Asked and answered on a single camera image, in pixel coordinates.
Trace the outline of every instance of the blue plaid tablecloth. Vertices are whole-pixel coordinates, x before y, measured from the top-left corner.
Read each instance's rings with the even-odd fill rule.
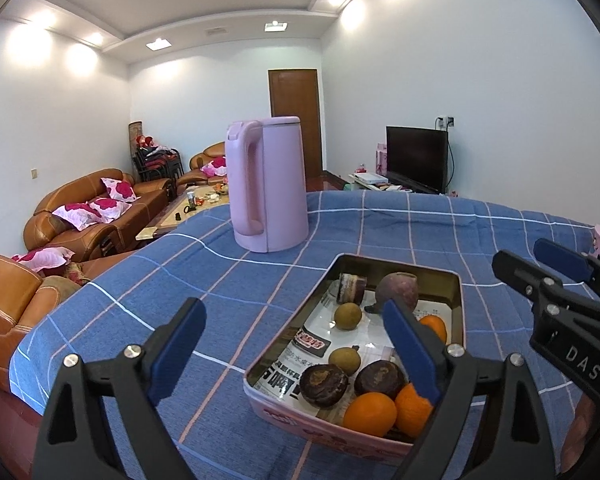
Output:
[[[341,253],[457,272],[468,349],[476,356],[527,358],[559,449],[580,392],[529,348],[527,300],[498,282],[491,257],[508,249],[532,259],[539,237],[589,251],[592,228],[540,212],[446,196],[324,191],[307,195],[310,234],[293,249],[250,253],[233,236],[228,206],[208,210],[84,286],[45,317],[11,360],[14,394],[43,413],[62,358],[110,358],[143,342],[190,296],[202,298],[207,325],[174,394],[158,412],[199,479],[386,480],[393,468],[340,454],[253,414],[242,374]],[[566,286],[590,295],[582,284]],[[466,430],[475,429],[476,400]],[[107,413],[129,476],[143,478],[115,404]],[[448,470],[466,458],[463,438]]]

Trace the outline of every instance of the brown leather sofa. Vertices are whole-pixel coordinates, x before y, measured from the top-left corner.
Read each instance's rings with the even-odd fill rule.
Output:
[[[209,184],[212,186],[213,184],[218,184],[224,180],[222,176],[212,176],[208,177],[200,168],[205,164],[210,163],[215,158],[219,156],[224,156],[224,142],[218,142],[213,146],[209,146],[204,152],[198,153],[191,157],[189,161],[189,167],[191,171],[187,171],[183,176],[181,176],[177,180],[178,186],[188,186],[190,184]]]
[[[129,254],[85,262],[82,272],[92,280]],[[59,276],[42,278],[27,267],[0,256],[0,388],[5,392],[11,392],[9,362],[20,341],[79,288]]]
[[[119,219],[110,224],[96,224],[79,232],[71,224],[52,215],[62,205],[90,202],[107,196],[101,178],[115,178],[132,184],[138,200]],[[64,184],[45,196],[24,227],[24,245],[29,251],[43,246],[66,247],[75,262],[102,257],[110,248],[118,253],[138,244],[136,235],[169,203],[168,190],[173,183],[163,178],[134,183],[133,177],[120,170],[100,170]]]

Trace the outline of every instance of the coffee table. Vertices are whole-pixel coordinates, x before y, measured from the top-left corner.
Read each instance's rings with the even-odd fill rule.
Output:
[[[201,211],[206,211],[208,209],[213,209],[218,207],[219,205],[224,205],[229,203],[228,195],[220,195],[220,200],[218,202],[209,203],[205,202],[203,205],[199,205],[195,211],[190,211],[189,213],[184,213],[185,206],[189,205],[189,199],[187,197],[187,191],[193,190],[196,196],[203,197],[207,193],[214,192],[214,189],[211,186],[193,186],[187,187],[182,190],[182,192],[176,197],[176,200],[171,202],[166,208],[164,208],[158,216],[156,216],[147,227],[142,229],[137,235],[136,240],[155,240],[156,238],[160,238],[167,233],[173,231],[176,227],[178,227],[182,222],[184,222],[187,218],[191,218],[193,215],[200,213]],[[176,220],[176,213],[180,213],[180,220]]]

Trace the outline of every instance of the tray of fruit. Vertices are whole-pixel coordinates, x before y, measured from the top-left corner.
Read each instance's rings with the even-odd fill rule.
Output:
[[[382,305],[394,297],[445,343],[464,346],[456,273],[341,254],[245,372],[254,412],[325,446],[400,463],[432,406],[382,325]]]

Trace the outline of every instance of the blue gripper pad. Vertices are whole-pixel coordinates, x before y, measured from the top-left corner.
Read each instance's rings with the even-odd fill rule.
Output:
[[[429,399],[435,406],[442,396],[436,383],[436,366],[415,330],[393,300],[384,304],[382,321],[417,393]]]
[[[206,326],[206,308],[202,301],[189,298],[167,325],[158,327],[147,341],[150,357],[151,340],[162,347],[149,368],[150,387],[147,397],[154,406],[173,393],[184,367],[196,349]]]
[[[534,255],[539,262],[557,270],[574,282],[588,282],[593,274],[593,268],[586,257],[546,238],[536,240]]]

